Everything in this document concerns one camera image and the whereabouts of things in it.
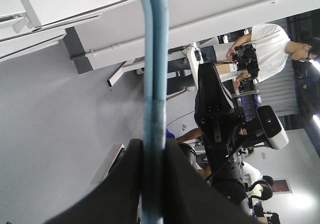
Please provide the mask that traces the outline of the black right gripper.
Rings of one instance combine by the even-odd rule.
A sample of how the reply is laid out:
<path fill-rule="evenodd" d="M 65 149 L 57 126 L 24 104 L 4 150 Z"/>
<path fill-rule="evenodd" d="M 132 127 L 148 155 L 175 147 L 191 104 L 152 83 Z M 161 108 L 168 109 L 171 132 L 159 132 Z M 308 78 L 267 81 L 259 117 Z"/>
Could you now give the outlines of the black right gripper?
<path fill-rule="evenodd" d="M 245 120 L 243 108 L 236 105 L 212 62 L 198 68 L 194 119 L 201 130 L 207 155 L 228 159 L 240 157 L 239 131 Z"/>

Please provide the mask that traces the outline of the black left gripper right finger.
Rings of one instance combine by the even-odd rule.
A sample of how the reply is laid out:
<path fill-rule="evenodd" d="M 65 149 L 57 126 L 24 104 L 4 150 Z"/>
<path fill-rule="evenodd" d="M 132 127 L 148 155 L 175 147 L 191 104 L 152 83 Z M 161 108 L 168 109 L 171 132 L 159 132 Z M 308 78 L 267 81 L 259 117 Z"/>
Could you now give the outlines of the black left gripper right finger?
<path fill-rule="evenodd" d="M 197 174 L 175 139 L 163 154 L 164 223 L 257 223 Z"/>

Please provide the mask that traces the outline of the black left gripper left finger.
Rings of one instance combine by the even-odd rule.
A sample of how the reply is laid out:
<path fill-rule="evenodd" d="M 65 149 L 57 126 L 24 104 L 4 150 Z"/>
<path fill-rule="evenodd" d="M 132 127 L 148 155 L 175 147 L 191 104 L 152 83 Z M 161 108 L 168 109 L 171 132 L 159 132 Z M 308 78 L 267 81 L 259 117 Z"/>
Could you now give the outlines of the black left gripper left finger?
<path fill-rule="evenodd" d="M 137 223 L 143 142 L 132 139 L 106 179 L 76 204 L 46 223 Z"/>

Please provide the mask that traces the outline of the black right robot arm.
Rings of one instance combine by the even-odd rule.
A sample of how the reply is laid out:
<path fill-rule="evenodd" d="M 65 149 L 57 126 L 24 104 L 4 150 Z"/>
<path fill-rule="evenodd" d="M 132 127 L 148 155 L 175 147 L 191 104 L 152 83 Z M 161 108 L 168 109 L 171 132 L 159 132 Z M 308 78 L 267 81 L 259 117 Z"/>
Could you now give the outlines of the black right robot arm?
<path fill-rule="evenodd" d="M 210 166 L 211 186 L 239 205 L 246 198 L 239 150 L 244 112 L 222 84 L 212 62 L 198 67 L 194 120 L 200 128 Z"/>

